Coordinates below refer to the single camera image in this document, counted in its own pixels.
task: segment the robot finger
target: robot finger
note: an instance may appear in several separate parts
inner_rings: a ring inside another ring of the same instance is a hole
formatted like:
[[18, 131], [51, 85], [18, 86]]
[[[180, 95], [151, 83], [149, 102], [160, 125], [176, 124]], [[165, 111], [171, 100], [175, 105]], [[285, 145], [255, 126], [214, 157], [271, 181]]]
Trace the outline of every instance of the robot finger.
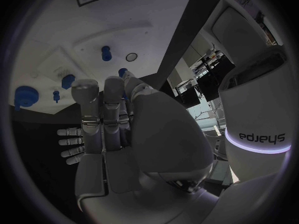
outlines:
[[74, 145], [74, 144], [81, 144], [84, 143], [83, 137], [79, 138], [68, 138], [68, 139], [61, 139], [58, 141], [59, 145]]
[[59, 129], [57, 131], [57, 134], [59, 136], [69, 136], [69, 135], [77, 135], [81, 136], [82, 135], [82, 130], [80, 128], [67, 128], [67, 129]]
[[66, 160], [66, 163], [68, 164], [68, 165], [72, 165], [72, 164], [75, 164], [75, 163], [79, 163], [80, 162], [80, 160], [81, 160], [81, 158], [82, 158], [82, 156], [85, 154], [85, 152], [84, 153], [80, 153], [80, 154], [78, 154], [78, 155], [76, 155], [76, 156], [73, 156], [73, 157], [71, 157], [71, 158], [68, 158], [67, 160]]
[[72, 149], [69, 149], [69, 150], [66, 150], [66, 151], [63, 151], [61, 152], [61, 157], [69, 157], [69, 156], [73, 156], [73, 155], [76, 155], [78, 153], [83, 153], [85, 152], [85, 147], [84, 146], [80, 146], [80, 147], [77, 147], [77, 148], [72, 148]]

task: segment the blue knob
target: blue knob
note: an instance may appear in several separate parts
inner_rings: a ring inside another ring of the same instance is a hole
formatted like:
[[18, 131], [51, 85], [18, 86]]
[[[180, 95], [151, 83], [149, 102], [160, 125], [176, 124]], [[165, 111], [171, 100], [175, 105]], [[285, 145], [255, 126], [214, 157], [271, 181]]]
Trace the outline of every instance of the blue knob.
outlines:
[[61, 87], [67, 90], [68, 88], [71, 88], [74, 81], [75, 77], [73, 75], [68, 75], [62, 79]]
[[110, 61], [112, 59], [112, 55], [111, 55], [109, 46], [102, 47], [102, 59], [103, 59], [103, 61]]
[[60, 100], [59, 91], [53, 92], [53, 100], [55, 100], [56, 103], [58, 103], [58, 101]]
[[29, 86], [20, 86], [14, 92], [14, 109], [20, 110], [20, 106], [30, 107], [38, 101], [38, 92]]
[[121, 68], [121, 69], [119, 70], [120, 78], [122, 78], [122, 77], [124, 76], [124, 74], [125, 74], [126, 71], [127, 71], [126, 68]]

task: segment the glowing light ring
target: glowing light ring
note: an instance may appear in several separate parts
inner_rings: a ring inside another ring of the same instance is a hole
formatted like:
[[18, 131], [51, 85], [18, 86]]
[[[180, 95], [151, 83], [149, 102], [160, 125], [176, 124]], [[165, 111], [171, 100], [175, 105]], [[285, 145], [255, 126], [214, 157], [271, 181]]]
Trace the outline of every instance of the glowing light ring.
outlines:
[[233, 145], [235, 145], [235, 146], [237, 146], [237, 147], [239, 147], [239, 148], [242, 148], [242, 149], [244, 149], [244, 150], [251, 151], [251, 152], [255, 152], [255, 153], [266, 153], [266, 154], [284, 153], [284, 152], [289, 151], [289, 149], [291, 148], [291, 146], [288, 146], [288, 147], [286, 147], [286, 148], [282, 148], [282, 149], [277, 149], [277, 150], [263, 150], [263, 149], [249, 148], [249, 147], [246, 147], [246, 146], [241, 145], [241, 144], [237, 143], [236, 141], [234, 141], [234, 140], [228, 135], [227, 129], [225, 129], [225, 137], [226, 137], [227, 140], [230, 141]]

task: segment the logo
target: logo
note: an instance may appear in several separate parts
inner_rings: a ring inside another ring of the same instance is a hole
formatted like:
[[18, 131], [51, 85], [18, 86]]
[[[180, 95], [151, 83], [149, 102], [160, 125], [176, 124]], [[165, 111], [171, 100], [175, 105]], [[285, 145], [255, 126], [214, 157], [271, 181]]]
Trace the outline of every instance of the logo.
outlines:
[[266, 135], [260, 135], [256, 136], [254, 134], [244, 134], [244, 133], [239, 133], [240, 139], [247, 139], [250, 142], [260, 142], [264, 143], [265, 141], [269, 143], [276, 144], [276, 142], [283, 142], [285, 140], [285, 133], [275, 135], [273, 136], [266, 136]]

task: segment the white robotic hand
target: white robotic hand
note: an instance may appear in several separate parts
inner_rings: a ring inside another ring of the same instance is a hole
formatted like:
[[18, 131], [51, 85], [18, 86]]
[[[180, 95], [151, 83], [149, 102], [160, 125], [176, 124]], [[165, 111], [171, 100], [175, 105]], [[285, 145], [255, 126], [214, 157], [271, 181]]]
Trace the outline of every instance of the white robotic hand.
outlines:
[[[81, 136], [82, 135], [82, 130], [80, 128], [67, 128], [67, 129], [59, 129], [57, 131], [57, 134], [60, 136], [79, 136], [77, 138], [68, 138], [68, 139], [61, 139], [59, 140], [59, 145], [64, 146], [64, 145], [76, 145], [76, 144], [83, 144], [84, 143], [84, 139]], [[71, 164], [75, 164], [80, 162], [81, 157], [84, 155], [85, 153], [85, 146], [79, 146], [76, 148], [71, 148], [69, 150], [65, 150], [63, 152], [61, 152], [61, 157], [69, 157], [69, 156], [73, 156], [71, 158], [68, 158], [66, 160], [66, 163], [68, 165]]]

